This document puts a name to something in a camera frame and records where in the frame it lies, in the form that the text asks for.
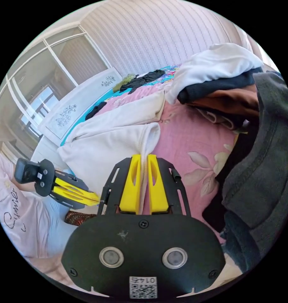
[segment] pink shirt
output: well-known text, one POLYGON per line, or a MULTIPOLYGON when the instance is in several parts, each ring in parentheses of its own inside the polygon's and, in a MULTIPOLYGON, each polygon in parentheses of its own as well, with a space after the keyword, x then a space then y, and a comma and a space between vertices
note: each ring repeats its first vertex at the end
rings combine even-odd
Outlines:
POLYGON ((0 154, 0 222, 22 256, 46 258, 49 215, 39 198, 25 197, 11 182, 13 176, 14 165, 0 154))

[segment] pink bedspread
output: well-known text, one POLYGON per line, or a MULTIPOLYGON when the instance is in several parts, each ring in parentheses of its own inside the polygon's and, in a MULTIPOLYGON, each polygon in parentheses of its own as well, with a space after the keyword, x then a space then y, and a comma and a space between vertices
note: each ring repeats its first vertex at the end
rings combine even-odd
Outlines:
MULTIPOLYGON (((142 86, 130 95, 126 93, 115 97, 108 101, 98 115, 160 89, 166 88, 163 84, 142 86)), ((181 105, 179 102, 175 105, 166 102, 159 124, 161 136, 154 154, 175 166, 182 176, 192 217, 206 223, 202 212, 218 190, 215 177, 223 168, 233 148, 236 134, 222 125, 212 124, 196 109, 181 105)), ((144 214, 148 213, 147 190, 144 214)))

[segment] striped wallpaper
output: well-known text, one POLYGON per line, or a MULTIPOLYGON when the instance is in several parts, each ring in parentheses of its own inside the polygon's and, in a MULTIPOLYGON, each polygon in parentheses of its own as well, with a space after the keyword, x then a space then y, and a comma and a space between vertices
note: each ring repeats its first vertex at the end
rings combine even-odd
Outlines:
POLYGON ((57 48, 61 47, 62 43, 52 49, 78 84, 107 69, 100 56, 84 36, 63 43, 65 45, 59 55, 57 48))
POLYGON ((249 44, 226 18, 182 0, 108 0, 81 26, 122 76, 182 63, 215 43, 249 44))

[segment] teal bedsheet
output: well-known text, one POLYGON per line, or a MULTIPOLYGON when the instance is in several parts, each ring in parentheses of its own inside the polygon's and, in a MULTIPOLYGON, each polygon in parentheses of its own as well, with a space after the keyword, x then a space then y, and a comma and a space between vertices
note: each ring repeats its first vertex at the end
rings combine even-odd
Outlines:
MULTIPOLYGON (((180 67, 181 65, 178 64, 178 65, 172 65, 172 66, 166 66, 166 67, 163 67, 163 68, 160 68, 162 70, 165 71, 165 74, 161 77, 159 77, 157 80, 155 81, 152 81, 150 83, 146 83, 144 84, 144 86, 146 85, 155 85, 157 83, 164 83, 164 82, 167 82, 167 81, 170 81, 173 77, 174 77, 174 74, 175 72, 178 70, 178 68, 180 67)), ((104 94, 103 96, 101 96, 76 122, 75 124, 73 125, 73 127, 70 129, 70 131, 67 133, 67 135, 64 137, 62 143, 60 146, 63 146, 66 142, 66 139, 67 137, 70 135, 70 133, 72 132, 72 130, 80 123, 84 122, 85 121, 85 118, 87 116, 88 113, 90 113, 93 108, 97 105, 99 105, 101 102, 107 100, 107 99, 110 99, 110 98, 113 98, 113 97, 117 97, 117 96, 120 96, 122 94, 125 94, 126 92, 130 92, 131 91, 131 88, 123 91, 123 92, 113 92, 112 89, 107 92, 106 94, 104 94)))
POLYGON ((124 92, 113 92, 112 89, 107 92, 106 94, 104 94, 103 96, 101 96, 76 122, 75 124, 73 125, 73 127, 70 129, 70 131, 67 133, 67 135, 64 137, 63 141, 61 142, 61 145, 60 146, 63 146, 66 142, 66 139, 67 137, 70 135, 70 133, 72 132, 72 130, 80 123, 84 122, 85 121, 85 118, 86 116, 93 110, 93 108, 97 105, 99 105, 101 102, 109 99, 109 98, 112 98, 112 97, 117 97, 117 96, 120 96, 126 92, 129 92, 131 91, 131 88, 128 89, 128 90, 125 90, 124 92))

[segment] light blue pants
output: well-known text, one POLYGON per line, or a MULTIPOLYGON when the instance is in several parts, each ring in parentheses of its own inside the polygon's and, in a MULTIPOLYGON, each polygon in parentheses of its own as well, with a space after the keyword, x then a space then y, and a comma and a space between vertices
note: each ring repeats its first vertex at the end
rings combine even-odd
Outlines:
POLYGON ((47 253, 49 257, 63 253, 71 234, 77 226, 65 223, 65 217, 69 207, 57 203, 50 196, 43 199, 46 210, 49 213, 50 228, 47 237, 47 253))

